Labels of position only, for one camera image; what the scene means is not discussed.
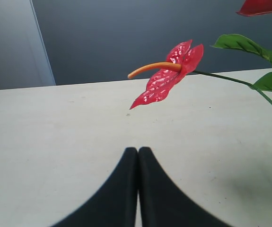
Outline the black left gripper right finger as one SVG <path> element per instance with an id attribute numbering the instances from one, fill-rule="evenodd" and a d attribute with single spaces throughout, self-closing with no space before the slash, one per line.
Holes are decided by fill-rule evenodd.
<path id="1" fill-rule="evenodd" d="M 140 212 L 144 227 L 227 227 L 184 194 L 169 178 L 151 148 L 138 152 Z"/>

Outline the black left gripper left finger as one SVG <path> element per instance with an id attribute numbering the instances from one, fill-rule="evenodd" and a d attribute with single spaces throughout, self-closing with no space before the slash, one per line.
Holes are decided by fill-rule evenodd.
<path id="1" fill-rule="evenodd" d="M 98 191 L 55 227 L 133 227 L 138 196 L 138 152 L 126 148 Z"/>

